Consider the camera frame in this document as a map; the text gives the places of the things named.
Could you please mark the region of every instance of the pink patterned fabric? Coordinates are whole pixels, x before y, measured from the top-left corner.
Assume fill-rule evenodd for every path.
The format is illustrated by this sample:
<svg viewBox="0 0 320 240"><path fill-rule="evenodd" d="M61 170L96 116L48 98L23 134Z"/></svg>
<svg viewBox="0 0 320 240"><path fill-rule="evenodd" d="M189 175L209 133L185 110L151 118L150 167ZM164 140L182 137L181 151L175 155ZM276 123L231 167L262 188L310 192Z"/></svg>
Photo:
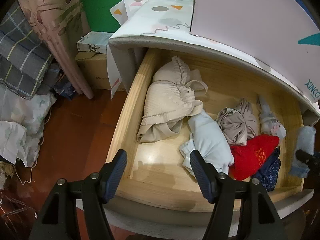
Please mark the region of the pink patterned fabric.
<svg viewBox="0 0 320 240"><path fill-rule="evenodd" d="M18 0L33 31L46 43L78 94L93 97L76 61L86 21L80 0Z"/></svg>

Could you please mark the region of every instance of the screw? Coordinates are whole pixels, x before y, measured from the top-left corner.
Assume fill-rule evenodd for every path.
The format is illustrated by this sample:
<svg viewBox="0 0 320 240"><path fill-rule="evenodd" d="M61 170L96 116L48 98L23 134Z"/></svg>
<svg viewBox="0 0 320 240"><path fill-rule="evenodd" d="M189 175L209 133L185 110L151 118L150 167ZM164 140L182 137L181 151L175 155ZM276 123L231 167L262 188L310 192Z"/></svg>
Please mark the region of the screw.
<svg viewBox="0 0 320 240"><path fill-rule="evenodd" d="M58 179L57 184L61 186L61 185L65 184L65 182L66 182L65 179Z"/></svg>
<svg viewBox="0 0 320 240"><path fill-rule="evenodd" d="M90 178L91 178L91 179L97 179L97 178L99 178L99 173L97 173L97 172L91 173L91 174L90 174Z"/></svg>
<svg viewBox="0 0 320 240"><path fill-rule="evenodd" d="M253 178L251 181L254 185L258 185L260 183L260 181L256 178Z"/></svg>
<svg viewBox="0 0 320 240"><path fill-rule="evenodd" d="M218 178L219 179L225 179L226 177L227 177L227 175L225 173L223 173L223 172L219 172L218 173Z"/></svg>

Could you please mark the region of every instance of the beige sweater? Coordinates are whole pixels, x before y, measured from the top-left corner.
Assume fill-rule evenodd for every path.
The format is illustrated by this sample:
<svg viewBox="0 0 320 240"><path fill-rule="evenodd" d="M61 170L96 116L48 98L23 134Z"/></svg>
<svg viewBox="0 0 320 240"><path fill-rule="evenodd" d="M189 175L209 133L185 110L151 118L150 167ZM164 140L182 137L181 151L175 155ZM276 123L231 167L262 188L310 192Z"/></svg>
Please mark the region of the beige sweater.
<svg viewBox="0 0 320 240"><path fill-rule="evenodd" d="M207 92L198 70L190 72L187 64L174 56L153 76L146 95L144 115L137 134L138 142L154 142L179 134L185 116L199 114L203 103L194 90Z"/></svg>

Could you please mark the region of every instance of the white cable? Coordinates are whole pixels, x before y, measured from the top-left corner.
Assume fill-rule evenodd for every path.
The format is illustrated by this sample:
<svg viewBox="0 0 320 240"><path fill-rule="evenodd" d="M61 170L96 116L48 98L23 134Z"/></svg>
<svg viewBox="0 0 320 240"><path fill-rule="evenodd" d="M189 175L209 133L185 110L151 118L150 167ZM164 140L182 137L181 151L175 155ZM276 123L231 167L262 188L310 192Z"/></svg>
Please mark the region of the white cable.
<svg viewBox="0 0 320 240"><path fill-rule="evenodd" d="M43 142L44 142L44 137L43 137L43 135L41 136L41 138L42 138L42 142L39 143L40 146L43 145Z"/></svg>
<svg viewBox="0 0 320 240"><path fill-rule="evenodd" d="M52 107L50 107L49 118L48 118L48 120L47 120L47 121L45 121L45 122L44 122L44 124L46 124L46 123L47 123L47 122L49 122L49 120L50 120L50 117L51 117L51 109L52 109Z"/></svg>
<svg viewBox="0 0 320 240"><path fill-rule="evenodd" d="M31 167L31 170L30 170L30 181L25 180L23 183L22 183L22 180L20 179L20 177L19 177L19 175L18 175L18 173L17 173L16 166L14 166L14 169L15 169L15 171L16 171L16 174L17 174L17 176L18 176L18 179L20 180L20 182L21 182L21 184L22 184L23 186L24 186L24 184L25 184L26 182L27 182L27 183L31 183L32 169L37 165L37 162L38 162L38 159L36 159L35 164Z"/></svg>

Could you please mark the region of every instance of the light blue sock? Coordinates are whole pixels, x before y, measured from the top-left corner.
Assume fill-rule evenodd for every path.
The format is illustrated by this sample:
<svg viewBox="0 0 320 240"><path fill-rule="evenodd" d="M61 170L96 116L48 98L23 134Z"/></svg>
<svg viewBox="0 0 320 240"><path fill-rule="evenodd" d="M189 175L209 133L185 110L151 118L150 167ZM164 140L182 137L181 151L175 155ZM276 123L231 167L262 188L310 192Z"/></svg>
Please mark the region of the light blue sock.
<svg viewBox="0 0 320 240"><path fill-rule="evenodd" d="M289 171L290 175L297 176L299 178L307 177L310 169L308 165L297 160L296 151L301 149L306 153L313 155L315 149L315 134L316 129L311 126L304 126L299 129L296 148L294 150L291 169Z"/></svg>

